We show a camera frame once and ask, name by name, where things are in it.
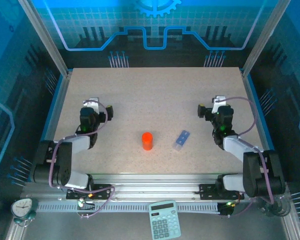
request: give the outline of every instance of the calculator display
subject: calculator display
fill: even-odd
[[[159,209],[173,208],[173,207],[174,207],[173,203],[167,203],[167,204],[163,204],[163,205],[152,206],[151,211],[159,210]]]

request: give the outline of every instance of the speckled tabletop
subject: speckled tabletop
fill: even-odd
[[[80,124],[83,101],[99,97],[112,105],[114,118],[98,134],[92,149],[80,152],[73,167],[90,174],[241,173],[242,162],[215,145],[210,122],[198,118],[199,103],[211,107],[215,95],[246,97],[237,67],[75,68],[55,140],[71,135]],[[233,129],[253,122],[249,104],[228,102]],[[182,130],[190,136],[181,151],[173,143]],[[144,132],[153,134],[153,149],[142,148]],[[243,136],[261,146],[257,128]]]

